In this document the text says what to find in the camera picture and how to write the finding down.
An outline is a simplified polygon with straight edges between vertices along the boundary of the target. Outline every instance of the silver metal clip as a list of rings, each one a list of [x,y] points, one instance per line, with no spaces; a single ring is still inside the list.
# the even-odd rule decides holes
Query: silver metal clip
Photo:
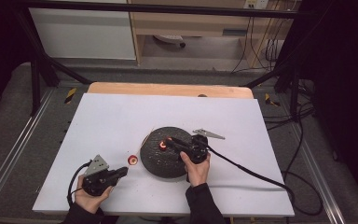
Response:
[[[211,132],[205,131],[205,130],[203,130],[203,129],[194,130],[193,133],[196,133],[196,134],[199,134],[199,135],[202,135],[202,136],[205,136],[205,137],[212,137],[212,138],[218,138],[218,139],[226,139],[224,136],[221,136],[221,135],[215,134],[215,133],[211,133]]]

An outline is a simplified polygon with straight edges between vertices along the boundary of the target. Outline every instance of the white tabletop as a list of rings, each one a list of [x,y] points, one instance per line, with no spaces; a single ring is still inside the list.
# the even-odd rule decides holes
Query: white tabletop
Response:
[[[257,100],[86,93],[33,210],[66,213],[66,192],[80,165],[100,154],[109,170],[128,166],[131,154],[137,153],[140,159],[139,148],[152,130],[169,126],[191,134],[203,128],[223,135],[226,140],[209,138],[209,145],[244,167],[283,183]],[[208,185],[226,217],[294,215],[284,189],[248,175],[214,154]],[[185,176],[156,177],[140,160],[130,166],[102,209],[120,216],[188,215],[188,187]]]

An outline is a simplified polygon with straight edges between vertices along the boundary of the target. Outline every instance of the person's left hand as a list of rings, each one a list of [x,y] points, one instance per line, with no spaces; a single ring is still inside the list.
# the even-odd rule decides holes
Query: person's left hand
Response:
[[[110,186],[107,188],[101,196],[91,196],[82,188],[84,176],[80,175],[77,180],[77,188],[80,189],[75,192],[75,202],[82,207],[84,210],[95,214],[100,207],[101,203],[109,197],[110,192],[112,191],[113,187]]]

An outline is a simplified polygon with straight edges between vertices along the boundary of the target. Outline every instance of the round black disc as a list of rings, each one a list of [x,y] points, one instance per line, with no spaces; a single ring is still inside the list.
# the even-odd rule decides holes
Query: round black disc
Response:
[[[164,127],[153,131],[141,148],[141,161],[147,171],[162,178],[176,178],[186,174],[185,164],[179,161],[179,154],[172,148],[161,150],[159,143],[167,137],[175,137],[185,142],[191,135],[175,127]]]

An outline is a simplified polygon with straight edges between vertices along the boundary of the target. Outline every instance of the gray metal piece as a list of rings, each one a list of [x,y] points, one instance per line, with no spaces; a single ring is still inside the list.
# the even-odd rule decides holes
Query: gray metal piece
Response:
[[[106,161],[100,155],[97,155],[89,165],[89,168],[87,168],[84,176],[87,177],[93,174],[97,174],[103,170],[107,170],[108,168],[109,166],[107,165]]]
[[[283,106],[283,109],[285,110],[286,114],[289,114],[289,102],[287,102],[286,97],[281,97],[280,94],[278,94],[278,96],[280,97],[281,105]],[[299,124],[292,122],[292,128],[296,134],[297,140],[299,141],[301,135]],[[313,157],[310,147],[305,138],[303,139],[301,149],[301,155],[304,158],[304,162],[307,165],[307,168],[310,172],[310,177],[312,178],[316,189],[319,190],[319,193],[322,196],[322,199],[324,201],[324,210],[328,215],[330,222],[333,224],[344,224],[344,216],[342,216],[341,210],[339,209],[336,200],[334,199],[333,193],[328,187],[324,175],[317,161]]]
[[[196,133],[196,134],[199,134],[199,135],[202,135],[202,136],[205,136],[205,137],[212,137],[212,138],[218,138],[218,139],[226,139],[224,136],[218,135],[218,134],[216,134],[216,133],[211,133],[211,132],[205,131],[205,130],[203,130],[203,129],[194,130],[193,133]]]
[[[13,148],[7,155],[4,163],[0,168],[0,191],[2,190],[3,186],[5,185],[11,171],[13,170],[14,166],[16,165],[17,160],[19,159],[22,151],[24,150],[25,146],[28,143],[28,140],[31,138],[36,125],[38,124],[39,120],[42,118],[43,114],[45,113],[46,108],[48,107],[48,103],[50,98],[55,92],[55,88],[49,88],[42,97],[41,105],[39,109],[36,111],[35,115],[31,117],[27,124],[25,125],[24,129],[22,130],[19,138],[17,139],[16,143],[14,144]]]

